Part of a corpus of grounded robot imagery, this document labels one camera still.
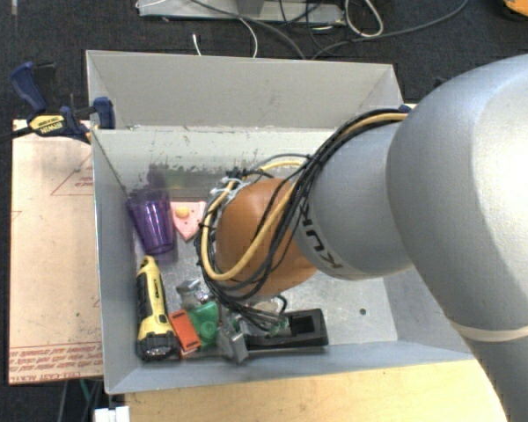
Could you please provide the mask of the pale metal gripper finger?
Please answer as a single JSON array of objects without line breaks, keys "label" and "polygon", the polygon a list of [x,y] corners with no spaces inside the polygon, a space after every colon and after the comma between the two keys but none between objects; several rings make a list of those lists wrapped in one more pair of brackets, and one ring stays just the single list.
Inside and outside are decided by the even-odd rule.
[{"label": "pale metal gripper finger", "polygon": [[202,288],[199,279],[184,280],[177,287],[180,305],[185,310],[193,310],[209,302],[210,297]]},{"label": "pale metal gripper finger", "polygon": [[237,364],[249,357],[243,333],[226,324],[218,327],[216,349],[222,357]]}]

